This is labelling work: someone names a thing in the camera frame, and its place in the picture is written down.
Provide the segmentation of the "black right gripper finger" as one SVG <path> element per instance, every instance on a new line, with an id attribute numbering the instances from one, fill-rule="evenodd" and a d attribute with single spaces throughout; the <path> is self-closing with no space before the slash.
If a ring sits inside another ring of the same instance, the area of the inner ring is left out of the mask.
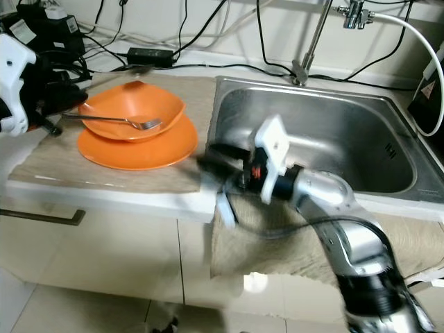
<path id="1" fill-rule="evenodd" d="M 230 191 L 245 191 L 244 171 L 232 166 L 205 166 L 204 172 L 210 174 Z"/>
<path id="2" fill-rule="evenodd" d="M 248 150 L 231 144 L 208 143 L 203 154 L 197 156 L 197 162 L 203 166 L 242 168 L 248 159 Z"/>

